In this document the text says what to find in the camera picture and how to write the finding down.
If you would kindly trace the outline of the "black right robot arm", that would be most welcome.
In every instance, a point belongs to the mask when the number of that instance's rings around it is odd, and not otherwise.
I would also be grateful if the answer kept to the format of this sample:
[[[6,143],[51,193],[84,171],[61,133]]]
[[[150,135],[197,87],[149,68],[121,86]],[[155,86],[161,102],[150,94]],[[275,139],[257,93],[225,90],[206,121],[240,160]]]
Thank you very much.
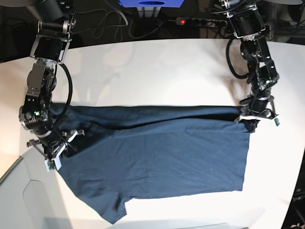
[[[72,30],[76,23],[76,11],[72,0],[17,0],[14,7],[25,7],[38,20],[38,33],[30,57],[35,59],[27,77],[27,92],[20,108],[19,120],[24,129],[33,132],[38,140],[27,145],[34,148],[42,144],[39,152],[44,157],[47,170],[60,169],[61,154],[71,147],[71,141],[83,131],[71,130],[60,133],[56,123],[64,116],[71,102],[72,81],[63,58],[72,41]],[[52,91],[61,66],[68,78],[68,99],[62,113],[50,113]]]

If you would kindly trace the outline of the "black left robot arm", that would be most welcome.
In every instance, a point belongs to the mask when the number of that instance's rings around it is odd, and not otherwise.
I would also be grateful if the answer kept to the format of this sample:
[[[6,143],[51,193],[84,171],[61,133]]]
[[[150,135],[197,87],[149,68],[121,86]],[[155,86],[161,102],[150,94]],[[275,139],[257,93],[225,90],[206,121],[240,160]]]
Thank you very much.
[[[213,14],[223,14],[228,19],[233,36],[226,46],[226,60],[231,73],[237,79],[245,79],[251,85],[247,98],[240,101],[241,113],[235,122],[243,122],[248,132],[253,132],[259,122],[273,120],[279,125],[271,88],[278,82],[279,74],[271,58],[264,35],[265,24],[255,0],[221,0]],[[234,39],[241,41],[240,53],[247,62],[248,73],[239,75],[230,59],[230,47]]]

